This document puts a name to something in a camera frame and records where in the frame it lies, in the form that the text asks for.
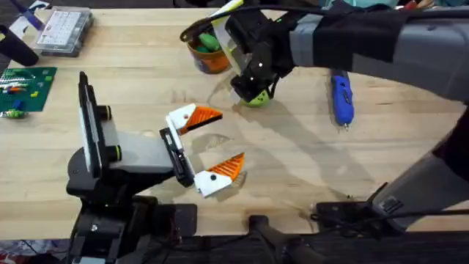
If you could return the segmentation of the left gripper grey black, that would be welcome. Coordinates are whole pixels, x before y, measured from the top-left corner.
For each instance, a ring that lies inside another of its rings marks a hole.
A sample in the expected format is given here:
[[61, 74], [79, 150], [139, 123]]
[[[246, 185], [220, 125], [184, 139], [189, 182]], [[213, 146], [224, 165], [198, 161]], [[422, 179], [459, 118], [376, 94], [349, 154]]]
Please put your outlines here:
[[[167, 122], [181, 136], [222, 118], [220, 111], [192, 103], [171, 111]], [[125, 201], [172, 177], [184, 187], [194, 183], [208, 197], [233, 184], [243, 168], [245, 153], [240, 153], [194, 176], [168, 128], [148, 137], [118, 131], [112, 121], [101, 127], [94, 139], [90, 126], [81, 126], [84, 145], [67, 166], [66, 191], [84, 201]]]

